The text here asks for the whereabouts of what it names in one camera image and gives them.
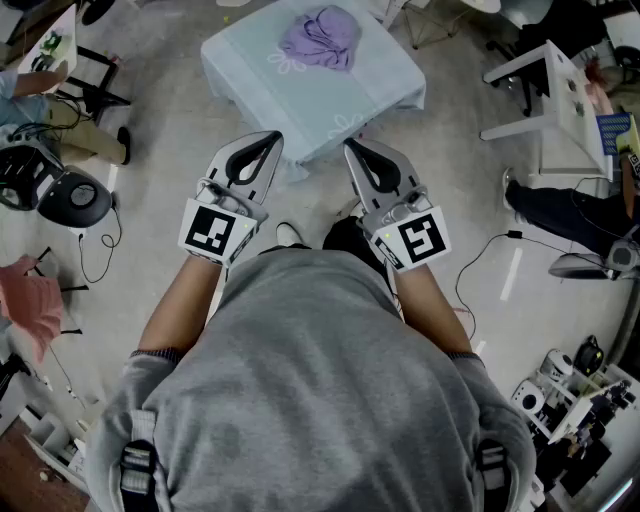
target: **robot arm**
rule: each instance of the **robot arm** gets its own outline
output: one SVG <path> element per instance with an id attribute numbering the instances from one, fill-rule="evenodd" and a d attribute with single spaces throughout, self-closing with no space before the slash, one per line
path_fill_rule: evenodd
<path id="1" fill-rule="evenodd" d="M 277 131 L 245 135 L 220 148 L 189 199 L 178 245 L 231 265 L 268 217 L 262 206 L 282 154 Z"/>
<path id="2" fill-rule="evenodd" d="M 442 210 L 431 205 L 406 156 L 367 139 L 347 139 L 344 155 L 366 212 L 360 225 L 397 272 L 451 251 Z"/>
<path id="3" fill-rule="evenodd" d="M 231 265 L 268 213 L 262 206 L 280 159 L 277 131 L 246 135 L 222 147 L 189 199 L 178 245 Z M 404 272 L 451 251 L 442 211 L 402 153 L 371 140 L 347 139 L 344 153 L 355 193 L 366 211 L 367 239 Z"/>

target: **black pants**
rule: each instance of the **black pants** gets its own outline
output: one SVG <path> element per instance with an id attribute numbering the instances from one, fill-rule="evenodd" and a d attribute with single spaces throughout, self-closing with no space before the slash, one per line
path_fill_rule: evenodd
<path id="1" fill-rule="evenodd" d="M 364 237 L 362 229 L 356 225 L 356 220 L 357 219 L 355 217 L 347 217 L 346 219 L 336 222 L 324 239 L 322 249 L 325 251 L 349 252 L 378 272 L 378 274 L 380 274 L 386 281 L 387 271 L 376 255 L 373 254 L 371 247 L 369 247 L 369 242 L 367 242 L 367 239 Z M 309 247 L 302 244 L 293 244 L 290 247 L 278 245 L 260 254 L 290 248 L 309 249 Z"/>
<path id="2" fill-rule="evenodd" d="M 16 354 L 11 354 L 7 361 L 0 365 L 0 400 L 4 397 L 9 387 L 11 378 L 22 370 L 24 363 Z"/>
<path id="3" fill-rule="evenodd" d="M 609 255 L 613 242 L 625 236 L 634 225 L 627 216 L 624 199 L 620 195 L 599 199 L 573 189 L 531 189 L 512 181 L 507 187 L 506 197 L 514 210 L 531 224 L 578 242 L 604 258 Z M 585 220 L 580 212 L 602 229 Z"/>

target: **light blue tablecloth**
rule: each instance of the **light blue tablecloth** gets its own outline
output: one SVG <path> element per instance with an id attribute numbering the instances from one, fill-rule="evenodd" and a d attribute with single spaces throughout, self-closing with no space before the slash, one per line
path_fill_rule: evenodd
<path id="1" fill-rule="evenodd" d="M 362 29 L 348 72 L 305 66 L 278 42 L 296 16 L 339 5 Z M 423 73 L 366 10 L 353 0 L 279 0 L 202 45 L 213 93 L 233 100 L 256 130 L 280 130 L 285 179 L 307 176 L 302 164 L 325 153 L 390 107 L 423 108 Z"/>

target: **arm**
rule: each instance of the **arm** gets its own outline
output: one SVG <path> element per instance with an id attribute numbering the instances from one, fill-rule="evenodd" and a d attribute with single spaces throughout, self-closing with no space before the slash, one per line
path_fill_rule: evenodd
<path id="1" fill-rule="evenodd" d="M 396 287 L 408 325 L 443 352 L 473 352 L 467 333 L 427 265 L 396 274 Z"/>
<path id="2" fill-rule="evenodd" d="M 13 97 L 30 96 L 48 91 L 67 77 L 68 66 L 62 62 L 56 71 L 38 71 L 18 75 Z"/>
<path id="3" fill-rule="evenodd" d="M 629 162 L 629 153 L 620 155 L 620 167 L 622 168 L 622 197 L 627 216 L 633 219 L 633 205 L 636 200 L 636 188 L 633 184 L 633 171 Z"/>
<path id="4" fill-rule="evenodd" d="M 204 258 L 189 256 L 151 315 L 138 349 L 188 352 L 204 328 L 221 270 Z"/>

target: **power cord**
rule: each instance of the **power cord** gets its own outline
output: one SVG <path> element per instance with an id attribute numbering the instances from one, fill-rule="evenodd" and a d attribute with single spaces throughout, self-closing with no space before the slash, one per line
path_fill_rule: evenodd
<path id="1" fill-rule="evenodd" d="M 491 242 L 493 242 L 497 238 L 502 238 L 502 237 L 505 237 L 505 236 L 507 238 L 513 238 L 513 239 L 516 239 L 516 240 L 526 240 L 527 242 L 533 242 L 534 244 L 543 245 L 544 247 L 548 247 L 549 249 L 553 249 L 554 251 L 558 251 L 558 252 L 560 252 L 562 254 L 572 254 L 572 253 L 569 253 L 569 252 L 564 251 L 562 249 L 558 249 L 557 247 L 554 247 L 553 245 L 545 244 L 544 242 L 540 242 L 538 240 L 533 240 L 532 238 L 524 237 L 524 236 L 522 236 L 522 231 L 513 231 L 513 230 L 511 230 L 508 233 L 501 233 L 499 235 L 495 235 L 495 236 L 491 237 L 489 239 L 489 241 L 486 243 L 486 245 L 483 247 L 483 249 L 480 251 L 480 253 L 475 258 L 473 258 L 469 263 L 467 263 L 464 267 L 462 267 L 460 272 L 458 272 L 458 277 L 456 278 L 456 285 L 455 285 L 456 296 L 458 297 L 458 300 L 460 301 L 460 304 L 462 304 L 465 308 L 467 308 L 467 311 L 471 315 L 471 320 L 473 321 L 473 329 L 471 330 L 471 336 L 469 336 L 469 340 L 473 339 L 473 336 L 476 333 L 476 327 L 477 327 L 476 316 L 473 314 L 473 311 L 471 311 L 471 308 L 460 297 L 460 292 L 458 291 L 458 285 L 460 284 L 460 278 L 462 277 L 462 274 L 464 273 L 465 270 L 467 270 L 471 265 L 473 265 L 476 261 L 478 261 L 480 259 L 480 257 L 484 254 L 484 252 L 489 247 L 489 245 L 491 245 Z M 595 263 L 595 262 L 591 261 L 590 259 L 587 259 L 587 258 L 585 258 L 583 256 L 580 256 L 579 254 L 573 254 L 573 256 L 575 256 L 576 258 L 583 259 L 583 260 L 589 262 L 592 265 L 597 265 L 600 268 L 602 268 L 603 270 L 609 270 L 604 265 L 600 265 L 598 263 Z"/>
<path id="2" fill-rule="evenodd" d="M 108 233 L 100 237 L 100 241 L 102 242 L 102 245 L 104 245 L 107 249 L 111 249 L 111 252 L 109 253 L 107 266 L 104 269 L 104 272 L 102 273 L 102 275 L 98 279 L 94 279 L 94 280 L 89 279 L 89 277 L 87 276 L 87 273 L 84 271 L 84 253 L 82 249 L 82 240 L 84 237 L 82 234 L 78 237 L 78 249 L 80 250 L 80 269 L 82 270 L 82 275 L 84 275 L 84 278 L 89 284 L 97 283 L 98 281 L 101 281 L 105 275 L 107 275 L 107 272 L 109 270 L 109 265 L 111 264 L 111 258 L 113 257 L 113 250 L 116 247 L 118 247 L 118 245 L 120 244 L 120 241 L 122 240 L 122 224 L 120 223 L 120 215 L 118 214 L 118 210 L 116 209 L 115 205 L 111 206 L 111 209 L 116 214 L 116 221 L 118 222 L 118 232 L 119 232 L 118 241 L 117 242 L 114 241 L 113 237 Z"/>
<path id="3" fill-rule="evenodd" d="M 67 372 L 64 370 L 64 367 L 60 364 L 60 360 L 58 359 L 58 356 L 56 355 L 55 351 L 53 350 L 53 345 L 49 346 L 49 349 L 51 350 L 51 353 L 53 354 L 53 357 L 55 357 L 56 359 L 56 363 L 58 363 L 58 366 L 60 367 L 60 369 L 62 370 L 62 373 L 64 373 L 65 378 L 67 379 L 67 382 L 69 383 L 69 393 L 71 393 L 73 390 L 73 386 L 71 385 L 71 379 L 69 378 L 69 375 L 67 374 Z M 87 406 L 84 405 L 84 402 L 82 401 L 82 398 L 80 398 L 78 395 L 76 395 L 75 393 L 73 394 L 74 398 L 78 399 L 78 402 L 80 402 L 80 405 L 82 406 L 83 409 L 87 409 Z"/>
<path id="4" fill-rule="evenodd" d="M 16 138 L 17 135 L 25 134 L 25 136 L 38 136 L 41 133 L 54 131 L 54 130 L 73 130 L 80 123 L 91 121 L 91 117 L 82 113 L 82 109 L 80 108 L 80 104 L 75 99 L 70 99 L 69 101 L 73 102 L 73 106 L 70 105 L 67 101 L 60 101 L 61 103 L 65 103 L 76 113 L 76 120 L 68 125 L 52 125 L 48 123 L 25 123 L 21 126 L 18 126 L 11 134 L 10 140 Z M 58 133 L 54 133 L 54 138 L 58 142 L 62 142 L 62 135 Z"/>

